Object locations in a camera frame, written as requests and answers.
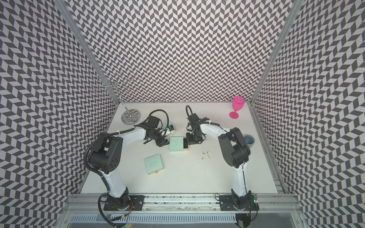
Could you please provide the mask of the small earrings pile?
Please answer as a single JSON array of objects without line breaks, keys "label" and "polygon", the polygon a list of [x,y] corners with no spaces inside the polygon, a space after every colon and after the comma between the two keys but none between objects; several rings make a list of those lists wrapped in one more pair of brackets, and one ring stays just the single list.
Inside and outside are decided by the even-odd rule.
[{"label": "small earrings pile", "polygon": [[211,159],[209,151],[202,152],[202,160]]}]

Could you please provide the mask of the mint green drawer jewelry box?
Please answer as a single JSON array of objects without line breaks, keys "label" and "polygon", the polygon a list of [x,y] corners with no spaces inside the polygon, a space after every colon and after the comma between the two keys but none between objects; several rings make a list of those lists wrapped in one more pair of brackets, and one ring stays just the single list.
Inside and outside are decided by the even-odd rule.
[{"label": "mint green drawer jewelry box", "polygon": [[169,143],[170,152],[187,152],[188,142],[185,137],[171,137]]}]

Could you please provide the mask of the teal round cup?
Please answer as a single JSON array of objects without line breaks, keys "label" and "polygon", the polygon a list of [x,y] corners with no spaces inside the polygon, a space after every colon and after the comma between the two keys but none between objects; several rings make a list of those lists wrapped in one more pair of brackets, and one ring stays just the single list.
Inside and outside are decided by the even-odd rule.
[{"label": "teal round cup", "polygon": [[255,144],[255,138],[251,135],[245,135],[244,139],[249,148],[252,148],[252,146]]}]

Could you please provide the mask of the aluminium corner post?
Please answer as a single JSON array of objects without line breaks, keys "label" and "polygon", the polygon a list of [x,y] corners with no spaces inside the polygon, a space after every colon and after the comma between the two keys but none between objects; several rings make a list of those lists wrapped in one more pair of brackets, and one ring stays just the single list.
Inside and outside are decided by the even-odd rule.
[{"label": "aluminium corner post", "polygon": [[77,40],[77,42],[79,43],[80,47],[83,49],[85,55],[87,56],[92,67],[94,68],[97,76],[101,80],[102,85],[106,86],[106,91],[108,92],[108,94],[110,95],[112,100],[116,104],[119,104],[118,96],[114,92],[114,89],[113,89],[111,83],[109,82],[108,78],[105,76],[105,74],[104,74],[102,68],[100,67],[96,57],[94,56],[91,48],[89,47],[84,36],[82,35],[77,23],[75,22],[73,16],[71,15],[70,11],[68,10],[68,7],[67,7],[65,1],[57,0],[57,1],[54,1],[54,3],[56,5],[56,7],[58,8],[61,16],[64,18],[65,22],[67,23],[68,27],[74,34],[74,37]]},{"label": "aluminium corner post", "polygon": [[305,3],[304,0],[295,0],[293,2],[293,6],[288,14],[288,17],[285,19],[285,23],[283,25],[283,28],[279,34],[278,40],[275,43],[275,46],[273,48],[272,53],[270,54],[270,58],[268,60],[268,63],[263,71],[263,74],[260,78],[260,81],[257,85],[257,88],[255,89],[253,95],[252,95],[252,99],[250,100],[250,104],[254,105],[254,103],[256,102],[256,100],[259,97],[259,94],[261,92],[261,90],[263,89],[263,86],[266,82],[266,80],[269,77],[269,74],[271,72],[271,69],[274,65],[274,63],[276,62],[277,57],[279,56],[281,49],[285,43],[285,40],[289,34],[289,32],[291,31],[291,28],[296,20],[296,17],[298,16],[301,7],[303,6],[303,4]]}]

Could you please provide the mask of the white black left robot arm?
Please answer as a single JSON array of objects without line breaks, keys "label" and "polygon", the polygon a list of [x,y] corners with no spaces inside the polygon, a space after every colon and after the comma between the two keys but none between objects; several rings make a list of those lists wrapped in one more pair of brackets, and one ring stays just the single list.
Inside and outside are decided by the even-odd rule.
[{"label": "white black left robot arm", "polygon": [[158,147],[168,145],[166,136],[169,125],[168,113],[157,109],[130,129],[100,134],[84,152],[84,165],[102,179],[107,189],[106,203],[112,209],[131,209],[128,188],[118,171],[123,147],[139,140],[145,140],[145,143],[155,141]]}]

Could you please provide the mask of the aluminium corner post right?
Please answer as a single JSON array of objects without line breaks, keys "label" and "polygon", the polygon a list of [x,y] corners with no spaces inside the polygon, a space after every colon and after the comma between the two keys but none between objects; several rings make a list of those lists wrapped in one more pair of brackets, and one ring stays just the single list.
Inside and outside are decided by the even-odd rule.
[{"label": "aluminium corner post right", "polygon": [[263,86],[266,82],[266,80],[269,77],[269,74],[271,72],[271,69],[274,65],[274,63],[276,62],[277,57],[279,56],[281,49],[285,43],[285,40],[289,34],[289,32],[291,31],[291,28],[296,20],[296,17],[298,16],[301,7],[303,6],[303,4],[305,3],[304,0],[295,0],[293,2],[293,6],[288,14],[288,17],[285,19],[285,23],[283,25],[283,28],[279,34],[278,40],[275,43],[275,46],[273,48],[272,53],[270,54],[270,58],[268,60],[268,63],[263,71],[263,74],[260,78],[260,81],[257,85],[257,88],[255,89],[253,95],[252,95],[252,99],[250,100],[250,104],[254,105],[254,103],[256,102],[256,100],[259,97],[259,94],[261,92],[261,90],[263,89]]}]

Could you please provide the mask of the aluminium corner post left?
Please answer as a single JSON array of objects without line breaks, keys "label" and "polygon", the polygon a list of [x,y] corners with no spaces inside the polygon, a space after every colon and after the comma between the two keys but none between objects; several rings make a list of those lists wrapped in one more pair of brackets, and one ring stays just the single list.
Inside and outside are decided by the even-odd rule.
[{"label": "aluminium corner post left", "polygon": [[68,10],[68,7],[67,7],[65,1],[57,0],[57,1],[54,1],[54,3],[56,5],[56,7],[58,8],[61,16],[64,18],[65,22],[67,23],[68,27],[74,34],[74,37],[77,40],[77,42],[79,43],[80,47],[83,49],[85,55],[87,56],[92,67],[94,68],[97,76],[101,80],[102,85],[106,86],[106,91],[108,92],[108,94],[110,95],[112,100],[116,104],[119,104],[118,96],[114,92],[114,89],[113,89],[111,83],[109,82],[108,78],[105,76],[105,74],[104,74],[102,68],[100,67],[96,57],[94,56],[91,48],[89,47],[84,36],[82,35],[77,23],[75,22],[73,16],[71,15],[70,11]]}]

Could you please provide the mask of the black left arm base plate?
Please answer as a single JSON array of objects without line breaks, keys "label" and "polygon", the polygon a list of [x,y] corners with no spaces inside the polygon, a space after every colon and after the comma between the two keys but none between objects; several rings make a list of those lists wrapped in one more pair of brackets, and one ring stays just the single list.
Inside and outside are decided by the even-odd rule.
[{"label": "black left arm base plate", "polygon": [[132,195],[120,198],[107,196],[104,211],[141,211],[144,205],[144,195]]}]

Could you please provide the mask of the aluminium front rail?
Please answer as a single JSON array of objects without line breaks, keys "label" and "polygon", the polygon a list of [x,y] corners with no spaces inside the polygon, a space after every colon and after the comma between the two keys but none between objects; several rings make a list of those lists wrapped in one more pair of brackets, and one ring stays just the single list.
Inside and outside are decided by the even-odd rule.
[{"label": "aluminium front rail", "polygon": [[293,194],[258,193],[251,206],[237,210],[228,194],[132,194],[131,211],[99,212],[98,194],[73,194],[57,228],[233,227],[306,228]]}]

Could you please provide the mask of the chrome jewelry tree stand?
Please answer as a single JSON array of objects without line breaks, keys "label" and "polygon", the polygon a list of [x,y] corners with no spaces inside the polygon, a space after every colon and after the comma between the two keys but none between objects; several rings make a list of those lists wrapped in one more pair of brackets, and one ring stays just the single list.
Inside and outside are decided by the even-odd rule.
[{"label": "chrome jewelry tree stand", "polygon": [[134,76],[119,70],[110,77],[106,75],[98,76],[98,82],[92,85],[90,90],[93,94],[111,98],[116,104],[121,105],[125,109],[121,115],[122,123],[134,125],[140,120],[141,113],[136,109],[128,108],[125,103],[125,98],[132,93],[132,83],[134,81]]}]

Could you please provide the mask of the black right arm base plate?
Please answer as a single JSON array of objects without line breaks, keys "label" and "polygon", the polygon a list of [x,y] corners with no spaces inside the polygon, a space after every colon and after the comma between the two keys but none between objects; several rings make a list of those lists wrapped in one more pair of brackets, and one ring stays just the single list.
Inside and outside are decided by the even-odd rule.
[{"label": "black right arm base plate", "polygon": [[221,211],[259,211],[256,195],[234,197],[232,195],[217,195]]}]

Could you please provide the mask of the pink plastic wine glass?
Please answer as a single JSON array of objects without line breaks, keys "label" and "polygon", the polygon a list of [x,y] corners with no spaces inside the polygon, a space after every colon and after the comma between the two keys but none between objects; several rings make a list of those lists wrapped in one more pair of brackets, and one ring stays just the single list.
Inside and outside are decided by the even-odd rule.
[{"label": "pink plastic wine glass", "polygon": [[238,119],[239,118],[238,111],[240,111],[243,108],[245,103],[246,100],[243,97],[235,97],[232,102],[233,111],[229,113],[230,118]]}]

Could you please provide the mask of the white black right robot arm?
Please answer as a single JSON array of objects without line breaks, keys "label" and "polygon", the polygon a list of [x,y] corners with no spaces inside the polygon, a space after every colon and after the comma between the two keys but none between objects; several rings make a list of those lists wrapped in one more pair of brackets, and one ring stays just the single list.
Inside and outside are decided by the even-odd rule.
[{"label": "white black right robot arm", "polygon": [[221,153],[225,162],[232,167],[232,202],[239,210],[252,210],[253,196],[247,181],[247,165],[251,154],[244,136],[239,128],[226,129],[218,123],[213,123],[209,118],[199,118],[193,113],[191,107],[185,107],[187,127],[186,134],[189,145],[201,144],[206,136],[210,136],[219,142]]}]

